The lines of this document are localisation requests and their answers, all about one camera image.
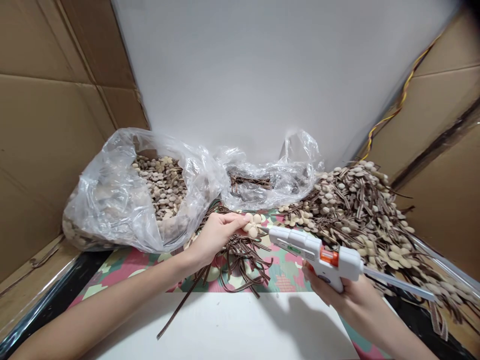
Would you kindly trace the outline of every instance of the plastic bag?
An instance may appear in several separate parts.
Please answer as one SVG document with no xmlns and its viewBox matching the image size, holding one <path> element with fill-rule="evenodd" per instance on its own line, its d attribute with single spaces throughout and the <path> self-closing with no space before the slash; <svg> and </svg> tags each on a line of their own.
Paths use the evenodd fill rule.
<svg viewBox="0 0 480 360">
<path fill-rule="evenodd" d="M 324 168 L 319 147 L 307 132 L 299 130 L 283 143 L 279 161 L 255 165 L 238 148 L 221 148 L 216 155 L 224 168 L 221 201 L 231 210 L 277 208 L 300 201 L 316 183 L 316 172 Z M 249 179 L 269 179 L 271 188 L 250 182 L 231 184 L 231 175 Z"/>
<path fill-rule="evenodd" d="M 169 156 L 182 167 L 187 193 L 176 216 L 157 225 L 145 179 L 132 167 L 137 154 Z M 171 252 L 197 230 L 220 193 L 221 168 L 203 147 L 138 128 L 117 130 L 80 176 L 63 212 L 67 239 L 84 251 L 133 246 Z"/>
</svg>

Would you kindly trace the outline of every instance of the left hand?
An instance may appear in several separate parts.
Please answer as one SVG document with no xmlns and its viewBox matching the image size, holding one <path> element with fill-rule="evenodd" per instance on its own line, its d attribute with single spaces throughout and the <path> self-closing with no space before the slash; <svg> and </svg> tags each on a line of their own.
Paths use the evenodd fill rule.
<svg viewBox="0 0 480 360">
<path fill-rule="evenodd" d="M 201 269 L 210 264 L 215 255 L 229 241 L 229 238 L 248 222 L 248 218 L 236 212 L 228 214 L 213 212 L 200 231 L 200 235 L 186 252 L 196 259 L 199 269 Z"/>
</svg>

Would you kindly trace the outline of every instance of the black surface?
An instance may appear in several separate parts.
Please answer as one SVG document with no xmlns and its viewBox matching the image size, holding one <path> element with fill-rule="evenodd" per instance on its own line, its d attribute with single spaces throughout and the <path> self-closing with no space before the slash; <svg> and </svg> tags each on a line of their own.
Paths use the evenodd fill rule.
<svg viewBox="0 0 480 360">
<path fill-rule="evenodd" d="M 34 332 L 63 313 L 87 285 L 111 251 L 84 252 L 0 343 L 0 360 L 10 355 Z"/>
<path fill-rule="evenodd" d="M 451 334 L 448 334 L 448 342 L 445 342 L 434 333 L 430 314 L 427 310 L 403 301 L 396 296 L 385 296 L 385 298 L 408 328 L 423 341 L 437 358 L 440 360 L 475 360 L 473 355 Z"/>
</svg>

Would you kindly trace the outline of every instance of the table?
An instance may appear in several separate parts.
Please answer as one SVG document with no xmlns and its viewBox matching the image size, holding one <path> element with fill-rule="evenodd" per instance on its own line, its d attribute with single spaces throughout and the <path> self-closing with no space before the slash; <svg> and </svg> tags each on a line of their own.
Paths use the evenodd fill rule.
<svg viewBox="0 0 480 360">
<path fill-rule="evenodd" d="M 283 218 L 281 216 L 274 215 L 275 212 L 276 210 L 258 212 L 262 216 L 261 225 L 263 227 L 270 228 L 282 223 Z M 255 288 L 260 293 L 260 296 L 262 296 L 262 293 L 312 292 L 310 284 L 304 280 L 304 276 L 301 271 L 301 259 L 299 257 L 293 256 L 289 252 L 286 252 L 272 244 L 268 236 L 264 236 L 261 242 L 263 245 L 270 247 L 271 251 L 269 252 L 260 249 L 258 250 L 258 254 L 267 260 L 272 258 L 273 265 L 267 270 L 267 274 L 271 278 L 271 281 L 268 283 L 268 285 L 258 285 Z M 114 251 L 98 269 L 95 275 L 91 278 L 91 280 L 83 288 L 70 306 L 75 306 L 75 304 L 78 304 L 82 300 L 87 299 L 101 290 L 106 289 L 109 286 L 112 286 L 126 278 L 134 276 L 135 274 L 141 273 L 148 267 L 165 261 L 171 256 L 172 255 L 168 253 L 161 255 L 143 253 L 133 248 Z M 232 275 L 229 280 L 227 280 L 226 274 L 223 276 L 227 286 L 231 289 L 236 289 L 244 283 L 243 278 L 240 276 Z M 168 292 L 185 293 L 191 287 L 192 283 L 192 277 L 189 277 L 182 283 L 179 283 L 169 289 Z M 208 282 L 205 286 L 202 286 L 202 284 L 199 283 L 194 289 L 194 292 L 224 293 L 225 290 L 222 288 L 220 280 L 217 278 L 214 281 Z M 355 347 L 361 359 L 390 359 L 386 353 L 361 337 L 345 321 L 342 320 L 342 323 L 345 326 L 353 346 Z"/>
</svg>

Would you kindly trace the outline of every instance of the hot glue gun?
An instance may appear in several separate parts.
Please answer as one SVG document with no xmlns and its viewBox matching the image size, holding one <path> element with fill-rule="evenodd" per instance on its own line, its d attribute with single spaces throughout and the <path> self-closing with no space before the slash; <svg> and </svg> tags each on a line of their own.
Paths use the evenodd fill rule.
<svg viewBox="0 0 480 360">
<path fill-rule="evenodd" d="M 364 262 L 355 249 L 340 246 L 338 251 L 328 251 L 322 240 L 308 232 L 273 226 L 262 227 L 270 241 L 289 253 L 308 261 L 319 278 L 330 284 L 338 293 L 344 291 L 340 278 L 357 281 L 364 270 Z"/>
</svg>

